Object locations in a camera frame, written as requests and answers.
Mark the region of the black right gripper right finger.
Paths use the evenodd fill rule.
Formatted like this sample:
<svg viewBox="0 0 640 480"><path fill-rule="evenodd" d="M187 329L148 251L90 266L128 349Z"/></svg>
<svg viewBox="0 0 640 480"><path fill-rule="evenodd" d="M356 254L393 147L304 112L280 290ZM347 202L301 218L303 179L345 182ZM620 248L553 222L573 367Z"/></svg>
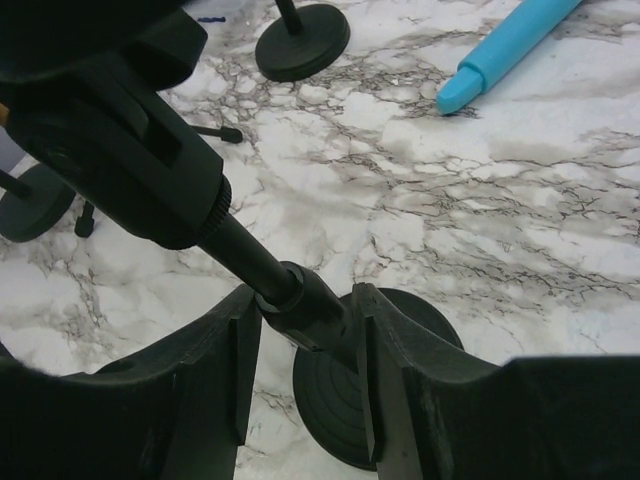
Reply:
<svg viewBox="0 0 640 480"><path fill-rule="evenodd" d="M520 357L497 366L352 292L369 458L383 479L635 479L639 360Z"/></svg>

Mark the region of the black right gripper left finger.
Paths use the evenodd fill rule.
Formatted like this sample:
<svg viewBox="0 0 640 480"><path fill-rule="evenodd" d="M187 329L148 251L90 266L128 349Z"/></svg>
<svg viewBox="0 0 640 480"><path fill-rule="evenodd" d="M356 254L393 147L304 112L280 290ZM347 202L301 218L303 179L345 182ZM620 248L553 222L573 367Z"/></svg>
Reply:
<svg viewBox="0 0 640 480"><path fill-rule="evenodd" d="M5 479L230 479L248 430L261 334L233 290L99 371L52 376L1 355Z"/></svg>

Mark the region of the black tripod shock-mount stand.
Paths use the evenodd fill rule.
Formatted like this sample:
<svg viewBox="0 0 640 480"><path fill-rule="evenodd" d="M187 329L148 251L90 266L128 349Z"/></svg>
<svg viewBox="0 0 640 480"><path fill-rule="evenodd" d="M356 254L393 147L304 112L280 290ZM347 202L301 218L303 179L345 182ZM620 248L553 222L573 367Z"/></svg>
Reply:
<svg viewBox="0 0 640 480"><path fill-rule="evenodd" d="M243 141L243 134L239 129L221 126L220 128L209 128L192 125L191 128L199 135L216 137L221 141L231 144L239 144ZM84 200L82 214L76 218L74 233L80 238L88 238L94 230L95 206L87 199Z"/></svg>

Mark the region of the black round-base clip stand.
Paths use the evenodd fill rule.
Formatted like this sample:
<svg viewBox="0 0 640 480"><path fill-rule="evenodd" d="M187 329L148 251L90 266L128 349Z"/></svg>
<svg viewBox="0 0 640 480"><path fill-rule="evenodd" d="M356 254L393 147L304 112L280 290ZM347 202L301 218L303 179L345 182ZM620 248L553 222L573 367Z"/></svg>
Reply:
<svg viewBox="0 0 640 480"><path fill-rule="evenodd" d="M9 135L133 235L170 250L197 246L216 258L253 291L261 322L353 362L353 311L316 274L277 261L235 221L222 159L158 95L173 73L152 74L138 61L146 39L172 36L190 56L206 37L177 1L3 2ZM379 291L460 347L425 301Z"/></svg>

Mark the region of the blue microphone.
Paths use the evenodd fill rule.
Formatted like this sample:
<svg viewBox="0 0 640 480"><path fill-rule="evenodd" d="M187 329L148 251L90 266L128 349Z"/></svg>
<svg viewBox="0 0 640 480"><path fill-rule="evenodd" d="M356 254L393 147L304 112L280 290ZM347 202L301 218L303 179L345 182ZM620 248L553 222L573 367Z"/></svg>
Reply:
<svg viewBox="0 0 640 480"><path fill-rule="evenodd" d="M580 4L580 0L525 0L469 54L440 89L438 112L450 115L493 88Z"/></svg>

